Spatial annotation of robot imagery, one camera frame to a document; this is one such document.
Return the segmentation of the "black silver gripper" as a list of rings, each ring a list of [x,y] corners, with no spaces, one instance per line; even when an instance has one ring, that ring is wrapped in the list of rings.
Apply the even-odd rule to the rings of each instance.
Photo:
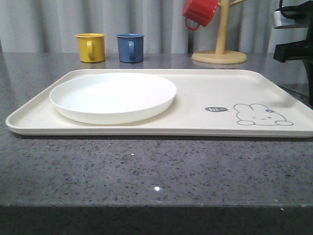
[[[281,63],[303,61],[309,84],[309,102],[313,101],[313,2],[279,7],[273,13],[274,28],[308,28],[305,40],[275,46],[273,58]]]

